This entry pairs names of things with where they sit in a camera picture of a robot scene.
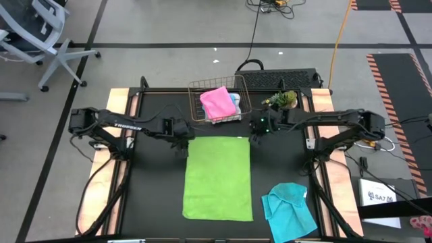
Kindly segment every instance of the gray office chair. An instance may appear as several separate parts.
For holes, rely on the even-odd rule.
[[[21,37],[16,40],[8,40],[7,36],[10,32],[3,30],[3,38],[0,32],[0,46],[5,50],[28,63],[37,65],[43,64],[44,57],[54,56],[53,62],[38,83],[41,91],[49,90],[45,84],[60,65],[74,77],[80,86],[87,85],[85,81],[77,77],[67,61],[92,54],[100,58],[101,54],[95,50],[67,53],[69,45],[73,43],[69,39],[65,40],[58,50],[53,48],[63,31],[65,19],[69,16],[66,9],[53,0],[32,0],[31,5],[17,4],[17,0],[2,0],[0,1],[0,16],[10,29]],[[29,53],[35,50],[40,50],[41,53]]]

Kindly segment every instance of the black tabletop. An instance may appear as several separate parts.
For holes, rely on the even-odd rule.
[[[270,95],[250,94],[252,106],[258,107]],[[144,94],[140,117],[151,117],[167,104],[177,104],[185,117],[190,117],[186,93]],[[161,116],[179,117],[180,113],[174,108],[167,108]],[[196,135],[248,137],[248,123],[249,119],[244,118],[241,122],[198,126]],[[295,182],[308,187],[306,203],[316,219],[315,195],[309,187],[310,179],[299,176],[299,167],[306,159],[304,139],[304,131],[300,130],[285,135],[272,134],[263,137],[260,148],[250,148],[254,221],[205,221],[189,220],[182,215],[186,160],[176,159],[174,150],[167,142],[138,134],[121,234],[135,238],[271,238],[261,196],[282,182]],[[317,237],[318,231],[308,236]]]

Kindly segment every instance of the green cloth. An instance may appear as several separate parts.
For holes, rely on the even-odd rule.
[[[198,137],[188,150],[183,216],[253,221],[248,139]]]

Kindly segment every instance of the wire basket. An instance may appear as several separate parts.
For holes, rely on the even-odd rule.
[[[241,113],[225,117],[207,118],[206,113],[204,112],[203,104],[200,100],[200,95],[204,92],[211,91],[222,86],[226,87],[230,94],[236,93],[240,95],[239,107]],[[252,111],[252,105],[250,104],[246,82],[241,75],[193,81],[189,83],[188,90],[192,120],[198,123],[230,122],[239,120],[239,118],[244,119],[245,115]]]

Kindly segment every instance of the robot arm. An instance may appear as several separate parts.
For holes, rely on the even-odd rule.
[[[306,112],[302,109],[266,109],[250,123],[252,136],[250,143],[259,144],[259,138],[269,132],[279,130],[304,129],[308,126],[347,126],[345,130],[331,138],[316,138],[306,141],[307,148],[314,159],[328,161],[330,154],[337,148],[350,148],[356,141],[381,140],[385,136],[385,121],[380,115],[363,109]]]
[[[157,123],[154,130],[148,129],[143,124],[150,120],[141,120],[129,115],[98,110],[92,107],[72,109],[68,131],[79,138],[89,136],[93,139],[89,144],[105,145],[116,159],[129,159],[130,145],[123,138],[117,138],[103,128],[116,127],[137,132],[143,132],[155,139],[165,140],[171,143],[172,148],[177,148],[176,155],[181,158],[188,156],[189,140],[195,139],[194,130],[184,119],[155,118]]]

